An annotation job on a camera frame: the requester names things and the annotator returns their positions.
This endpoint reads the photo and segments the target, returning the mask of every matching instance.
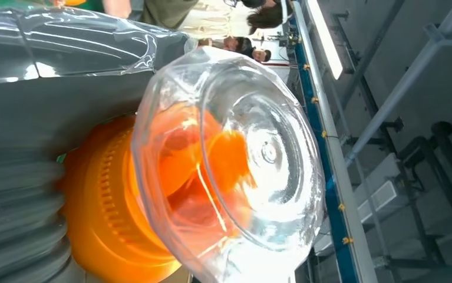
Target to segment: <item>white shirt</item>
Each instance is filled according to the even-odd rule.
[[[235,8],[222,0],[199,0],[178,28],[195,38],[247,37],[247,17],[254,13],[238,1]]]

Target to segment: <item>yellow fastener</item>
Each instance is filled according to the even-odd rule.
[[[342,244],[347,245],[349,243],[354,243],[354,239],[345,237],[342,239]]]

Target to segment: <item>fluorescent light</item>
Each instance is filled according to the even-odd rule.
[[[342,66],[342,62],[340,62],[340,58],[338,58],[338,54],[336,53],[335,44],[330,35],[330,31],[328,30],[328,26],[326,25],[325,18],[323,18],[323,13],[319,8],[317,0],[306,1],[309,7],[311,20],[318,30],[319,39],[323,45],[323,51],[325,51],[326,59],[328,60],[328,64],[330,65],[334,78],[337,80],[342,74],[344,68]]]

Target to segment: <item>transparent plastic bowl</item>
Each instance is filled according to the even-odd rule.
[[[314,134],[271,70],[200,48],[160,70],[132,152],[141,208],[202,282],[286,282],[323,217]]]

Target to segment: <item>clear plastic film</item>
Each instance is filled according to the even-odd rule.
[[[151,73],[184,54],[181,32],[48,2],[0,2],[0,83]]]
[[[203,47],[150,81],[132,141],[141,208],[202,282],[286,282],[323,218],[315,137],[281,79]]]

